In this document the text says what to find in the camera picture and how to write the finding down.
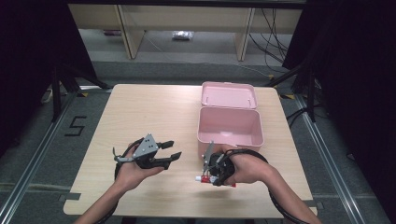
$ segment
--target wire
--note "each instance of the wire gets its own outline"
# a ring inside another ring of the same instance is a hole
[[[279,48],[280,48],[280,46],[281,46],[281,47],[283,47],[285,50],[287,50],[288,47],[286,47],[284,44],[282,44],[282,43],[279,41],[279,39],[277,38],[277,33],[276,33],[276,9],[273,8],[273,26],[272,26],[272,27],[271,27],[270,22],[268,21],[266,15],[265,15],[265,12],[264,12],[263,9],[262,9],[262,15],[264,16],[265,21],[267,22],[268,27],[270,28],[271,34],[273,34],[273,35],[274,35],[274,38],[276,39],[277,46],[278,46]]]
[[[253,43],[257,46],[257,48],[259,48],[261,51],[264,52],[264,61],[265,61],[265,65],[266,65],[270,70],[272,70],[272,71],[274,71],[274,72],[285,73],[285,72],[278,71],[278,70],[272,68],[272,67],[268,64],[268,62],[267,62],[267,55],[270,55],[271,57],[273,57],[274,59],[276,59],[276,60],[279,61],[280,63],[283,63],[283,61],[282,61],[281,59],[279,59],[278,57],[276,57],[275,54],[273,54],[273,53],[271,53],[270,51],[268,51],[268,50],[267,50],[267,47],[266,47],[266,48],[263,48],[260,44],[258,44],[251,34],[249,34],[249,36],[250,36],[251,40],[253,41]]]
[[[158,47],[156,44],[154,44],[154,43],[152,42],[151,39],[149,39],[149,38],[146,37],[145,35],[144,35],[144,38],[147,39],[147,41],[150,42],[151,45],[152,45],[155,49],[157,49],[157,50],[159,50],[160,52],[162,52],[162,53],[163,53],[163,56],[164,56],[167,60],[172,61],[172,62],[178,62],[178,63],[192,63],[192,62],[188,62],[188,61],[184,61],[184,60],[176,60],[176,59],[172,59],[172,58],[168,57],[168,56],[165,54],[166,52],[163,51],[163,50],[162,50],[160,47]],[[215,64],[215,63],[192,63],[192,64]],[[243,68],[243,69],[247,69],[247,70],[250,70],[250,71],[253,71],[253,72],[257,72],[257,73],[259,73],[259,74],[261,74],[261,75],[263,75],[263,76],[265,76],[265,77],[269,77],[269,75],[266,75],[266,74],[264,74],[263,72],[261,72],[261,71],[259,71],[259,70],[257,70],[257,69],[254,69],[254,68],[245,67],[245,66],[243,66],[243,65],[235,64],[235,63],[225,63],[225,64],[234,65],[234,66],[237,66],[237,67],[240,67],[240,68]]]

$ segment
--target black strap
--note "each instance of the black strap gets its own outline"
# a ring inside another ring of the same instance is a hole
[[[251,149],[247,149],[247,148],[240,148],[240,149],[230,149],[227,150],[225,153],[225,156],[221,159],[221,161],[219,162],[219,165],[222,165],[224,162],[226,162],[232,155],[235,154],[248,154],[248,155],[252,155],[254,157],[257,157],[259,159],[261,159],[262,161],[265,161],[268,163],[268,160],[265,159],[265,157],[256,152],[253,151]],[[279,211],[285,218],[287,218],[289,221],[296,223],[296,224],[308,224],[307,222],[304,222],[300,219],[298,219],[297,217],[292,216],[290,213],[288,213],[276,200],[276,198],[274,197],[274,195],[271,193],[271,191],[269,191],[270,194],[270,198],[271,201],[273,202],[275,208],[277,209],[277,211]]]

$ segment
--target black cable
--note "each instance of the black cable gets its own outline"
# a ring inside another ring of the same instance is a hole
[[[302,115],[305,112],[305,109],[303,110],[299,110],[298,113],[295,115],[295,117],[291,120],[291,123],[289,124],[289,128],[291,128],[291,126],[293,125],[294,121],[300,117],[300,115]]]
[[[270,55],[271,57],[273,57],[275,60],[277,60],[280,63],[283,63],[282,59],[279,59],[278,57],[276,57],[275,54],[271,53],[270,51],[268,51],[267,49],[263,48],[259,43],[256,42],[256,40],[253,38],[253,36],[251,34],[249,34],[251,40],[253,41],[253,43],[257,46],[257,48],[259,48],[260,50],[262,50],[263,52],[265,52],[266,54]]]
[[[267,16],[265,15],[263,9],[262,9],[262,15],[264,16],[265,21],[267,22],[267,25],[268,25],[268,27],[270,28],[270,31],[271,31],[270,37],[271,37],[271,35],[273,35],[273,36],[274,36],[274,39],[276,40],[277,46],[275,46],[275,47],[278,48],[279,50],[281,50],[282,47],[284,48],[284,49],[282,49],[282,50],[288,50],[288,48],[287,48],[284,44],[282,44],[282,43],[279,41],[279,39],[277,38],[277,33],[276,33],[276,10],[273,9],[273,25],[272,25],[272,26],[271,26],[270,22],[268,21]]]

